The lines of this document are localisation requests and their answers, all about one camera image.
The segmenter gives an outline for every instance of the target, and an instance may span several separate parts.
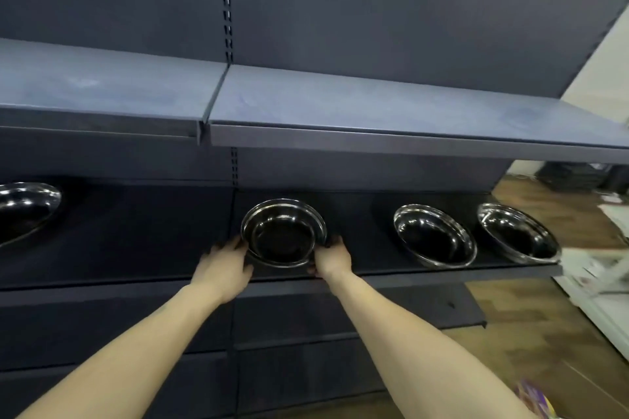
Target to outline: person's left arm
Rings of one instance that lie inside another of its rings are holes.
[[[190,285],[96,352],[18,419],[141,418],[203,322],[247,286],[253,267],[243,268],[247,247],[237,248],[239,240],[212,247]]]

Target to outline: person's left hand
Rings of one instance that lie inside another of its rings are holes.
[[[223,248],[214,245],[208,254],[200,258],[190,287],[208,295],[217,295],[221,303],[233,300],[245,289],[254,273],[253,265],[244,267],[247,248],[240,235]]]

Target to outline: round bowl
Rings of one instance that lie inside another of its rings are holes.
[[[478,223],[496,252],[518,264],[555,264],[561,246],[555,236],[531,216],[497,203],[477,210]]]
[[[328,236],[320,214],[301,201],[271,199],[251,209],[240,224],[240,235],[259,262],[279,268],[307,264],[315,245]]]
[[[462,268],[476,258],[476,242],[467,229],[434,207],[402,206],[393,216],[393,225],[405,248],[427,267]]]
[[[0,185],[0,247],[23,239],[50,220],[61,192],[43,183]]]

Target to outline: hand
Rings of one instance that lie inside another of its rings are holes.
[[[330,247],[318,246],[314,250],[314,263],[317,276],[326,280],[330,287],[347,274],[352,274],[352,257],[340,235],[332,239]]]
[[[208,254],[200,258],[190,287],[198,287],[209,296],[217,295],[221,303],[233,300],[245,289],[254,273],[253,265],[243,268],[247,248],[240,235],[223,248],[214,245]]]

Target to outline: forearm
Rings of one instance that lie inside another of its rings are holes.
[[[169,372],[220,303],[190,286],[107,344],[24,411],[27,418],[141,418]]]
[[[439,330],[353,274],[330,286],[406,419],[530,419],[488,368]]]

